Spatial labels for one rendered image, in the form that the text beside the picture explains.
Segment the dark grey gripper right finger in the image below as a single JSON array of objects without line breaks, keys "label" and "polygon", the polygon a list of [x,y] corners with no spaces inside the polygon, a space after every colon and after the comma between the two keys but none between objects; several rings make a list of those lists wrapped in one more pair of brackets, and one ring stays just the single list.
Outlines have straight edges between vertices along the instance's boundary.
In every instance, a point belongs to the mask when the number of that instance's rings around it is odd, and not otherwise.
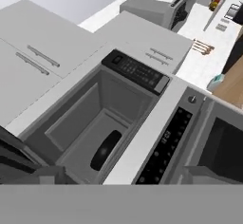
[{"label": "dark grey gripper right finger", "polygon": [[206,166],[185,166],[186,184],[195,185],[243,185],[243,167],[221,169],[218,173]]}]

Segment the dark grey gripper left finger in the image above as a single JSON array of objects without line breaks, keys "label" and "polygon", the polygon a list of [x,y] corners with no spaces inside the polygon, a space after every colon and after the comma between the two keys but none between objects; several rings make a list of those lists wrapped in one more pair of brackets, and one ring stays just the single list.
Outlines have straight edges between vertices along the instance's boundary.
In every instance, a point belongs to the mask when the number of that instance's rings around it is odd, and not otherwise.
[{"label": "dark grey gripper left finger", "polygon": [[66,173],[65,167],[50,166],[36,170],[33,174],[8,181],[8,185],[69,185],[75,181]]}]

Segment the white microwave oven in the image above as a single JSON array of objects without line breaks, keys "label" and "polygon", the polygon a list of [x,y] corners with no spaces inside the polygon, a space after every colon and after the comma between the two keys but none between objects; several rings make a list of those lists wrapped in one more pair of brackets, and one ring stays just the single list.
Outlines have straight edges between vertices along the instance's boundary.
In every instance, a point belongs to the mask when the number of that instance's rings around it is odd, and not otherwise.
[{"label": "white microwave oven", "polygon": [[[75,181],[103,183],[141,125],[173,80],[141,60],[113,47],[101,47],[78,68],[50,88],[53,105],[30,124],[24,148],[44,163],[64,166]],[[104,139],[121,132],[100,171],[90,162]]]}]

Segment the black round microwave turntable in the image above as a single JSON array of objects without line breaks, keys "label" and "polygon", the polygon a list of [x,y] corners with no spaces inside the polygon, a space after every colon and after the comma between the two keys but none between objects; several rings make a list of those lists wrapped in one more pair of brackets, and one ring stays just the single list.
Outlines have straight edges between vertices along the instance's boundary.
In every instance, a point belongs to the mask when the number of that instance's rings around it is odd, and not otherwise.
[{"label": "black round microwave turntable", "polygon": [[110,153],[117,145],[122,137],[122,133],[118,130],[113,130],[102,142],[95,155],[93,156],[90,167],[95,171],[100,171],[103,164],[109,157]]}]

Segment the narrow white cupboard door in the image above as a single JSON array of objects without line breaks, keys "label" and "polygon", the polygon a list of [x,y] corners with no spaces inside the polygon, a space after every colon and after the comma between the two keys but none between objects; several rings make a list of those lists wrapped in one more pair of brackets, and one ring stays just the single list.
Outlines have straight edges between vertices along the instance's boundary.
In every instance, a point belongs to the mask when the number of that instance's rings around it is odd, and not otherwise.
[{"label": "narrow white cupboard door", "polygon": [[61,78],[42,74],[15,55],[23,52],[0,39],[0,125],[6,126],[39,100]]}]

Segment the large white cupboard door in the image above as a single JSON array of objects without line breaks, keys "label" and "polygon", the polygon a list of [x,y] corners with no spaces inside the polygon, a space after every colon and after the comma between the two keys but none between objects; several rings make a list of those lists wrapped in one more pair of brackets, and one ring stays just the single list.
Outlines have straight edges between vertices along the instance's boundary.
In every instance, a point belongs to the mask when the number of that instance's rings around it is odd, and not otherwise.
[{"label": "large white cupboard door", "polygon": [[[95,35],[29,0],[0,9],[0,38],[64,78],[105,45]],[[36,56],[30,45],[60,64]]]}]

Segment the grey oven with black panel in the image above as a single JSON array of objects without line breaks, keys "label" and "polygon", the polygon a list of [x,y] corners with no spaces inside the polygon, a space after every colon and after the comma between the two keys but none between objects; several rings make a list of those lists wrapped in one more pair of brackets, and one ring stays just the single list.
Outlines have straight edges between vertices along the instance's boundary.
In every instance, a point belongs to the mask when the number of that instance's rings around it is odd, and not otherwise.
[{"label": "grey oven with black panel", "polygon": [[243,112],[185,89],[133,182],[184,183],[185,171],[211,170],[243,183]]}]

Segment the teal small container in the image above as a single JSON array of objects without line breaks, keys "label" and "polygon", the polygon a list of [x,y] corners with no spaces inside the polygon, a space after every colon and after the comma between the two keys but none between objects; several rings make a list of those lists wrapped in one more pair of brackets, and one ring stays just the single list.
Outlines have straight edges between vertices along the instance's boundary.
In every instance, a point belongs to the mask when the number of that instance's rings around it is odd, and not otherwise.
[{"label": "teal small container", "polygon": [[213,92],[224,81],[224,77],[224,74],[214,76],[208,83],[207,90]]}]

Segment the brown hanging kitchen tools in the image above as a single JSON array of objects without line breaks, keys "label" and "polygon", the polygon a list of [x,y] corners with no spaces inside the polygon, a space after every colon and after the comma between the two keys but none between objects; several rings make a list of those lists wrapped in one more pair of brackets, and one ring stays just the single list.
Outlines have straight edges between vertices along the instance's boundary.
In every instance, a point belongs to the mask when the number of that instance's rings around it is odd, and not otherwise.
[{"label": "brown hanging kitchen tools", "polygon": [[197,39],[194,40],[192,49],[201,53],[202,55],[209,55],[215,48],[211,45],[205,44]]}]

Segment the black small appliance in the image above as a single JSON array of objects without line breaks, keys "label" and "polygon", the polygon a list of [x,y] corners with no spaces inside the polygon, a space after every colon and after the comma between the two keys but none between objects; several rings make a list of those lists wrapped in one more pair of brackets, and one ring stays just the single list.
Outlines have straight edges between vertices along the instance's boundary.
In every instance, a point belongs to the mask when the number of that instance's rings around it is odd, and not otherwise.
[{"label": "black small appliance", "polygon": [[226,19],[233,20],[233,18],[236,16],[236,14],[239,12],[240,6],[236,4],[231,4],[228,11],[224,15]]}]

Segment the red and yellow item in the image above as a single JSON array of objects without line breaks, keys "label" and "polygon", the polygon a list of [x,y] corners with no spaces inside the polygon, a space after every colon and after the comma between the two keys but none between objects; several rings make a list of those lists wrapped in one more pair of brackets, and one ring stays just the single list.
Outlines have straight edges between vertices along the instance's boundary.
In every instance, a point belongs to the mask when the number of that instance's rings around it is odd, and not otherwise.
[{"label": "red and yellow item", "polygon": [[220,0],[211,0],[209,4],[209,10],[214,11],[217,5],[219,4]]}]

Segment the grey range hood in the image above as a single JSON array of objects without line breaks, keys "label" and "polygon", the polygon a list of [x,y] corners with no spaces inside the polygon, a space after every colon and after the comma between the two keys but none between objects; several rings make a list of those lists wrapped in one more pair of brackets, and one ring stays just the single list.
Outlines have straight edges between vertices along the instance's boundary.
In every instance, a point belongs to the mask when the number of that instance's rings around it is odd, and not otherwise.
[{"label": "grey range hood", "polygon": [[127,11],[163,28],[178,32],[186,23],[196,0],[126,0],[120,12]]}]

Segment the small white wall cupboard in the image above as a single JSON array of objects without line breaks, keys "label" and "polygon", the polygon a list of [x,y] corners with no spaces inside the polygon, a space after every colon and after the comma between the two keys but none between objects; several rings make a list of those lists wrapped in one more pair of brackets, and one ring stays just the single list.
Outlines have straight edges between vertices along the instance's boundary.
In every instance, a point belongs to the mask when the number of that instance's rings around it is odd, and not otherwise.
[{"label": "small white wall cupboard", "polygon": [[[185,60],[193,41],[171,30],[162,28],[138,16],[123,11],[115,18],[99,28],[95,34],[103,38],[131,57],[141,60],[161,72],[176,74]],[[155,55],[150,51],[155,48],[171,57],[173,61]],[[150,59],[145,53],[150,53],[169,65]]]}]

